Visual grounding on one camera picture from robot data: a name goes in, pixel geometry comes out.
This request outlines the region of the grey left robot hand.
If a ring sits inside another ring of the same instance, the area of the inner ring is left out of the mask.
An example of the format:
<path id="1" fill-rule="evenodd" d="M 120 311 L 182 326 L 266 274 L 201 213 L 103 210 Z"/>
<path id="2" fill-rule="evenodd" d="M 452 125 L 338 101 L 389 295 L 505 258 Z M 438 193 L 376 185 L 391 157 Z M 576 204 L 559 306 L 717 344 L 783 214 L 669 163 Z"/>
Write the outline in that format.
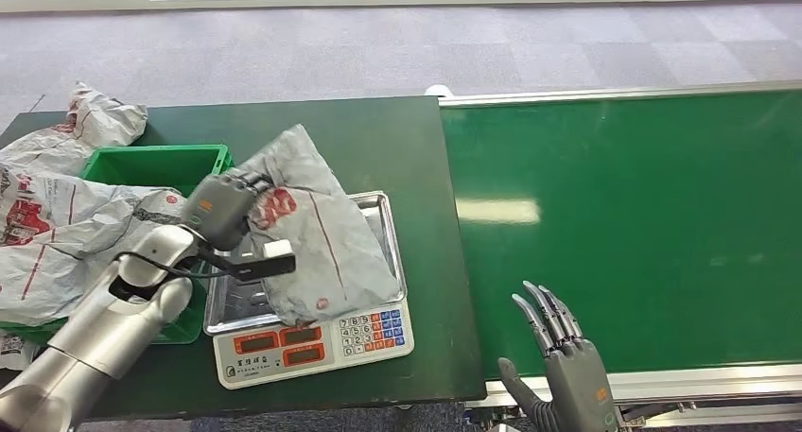
<path id="1" fill-rule="evenodd" d="M 255 171 L 210 174 L 187 199 L 181 222 L 213 249 L 230 251 L 248 232 L 246 217 L 258 197 L 273 186 L 268 174 Z"/>

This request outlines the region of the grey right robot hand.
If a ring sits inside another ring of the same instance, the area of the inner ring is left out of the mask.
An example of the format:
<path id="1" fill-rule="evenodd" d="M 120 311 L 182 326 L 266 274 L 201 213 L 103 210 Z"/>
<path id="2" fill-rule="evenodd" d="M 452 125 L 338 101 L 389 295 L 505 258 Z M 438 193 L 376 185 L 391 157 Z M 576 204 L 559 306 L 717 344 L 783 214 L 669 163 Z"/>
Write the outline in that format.
<path id="1" fill-rule="evenodd" d="M 506 357 L 497 360 L 503 386 L 536 431 L 618 431 L 618 410 L 596 346 L 553 292 L 529 281 L 522 285 L 533 301 L 516 293 L 512 300 L 532 330 L 551 400 L 530 389 Z"/>

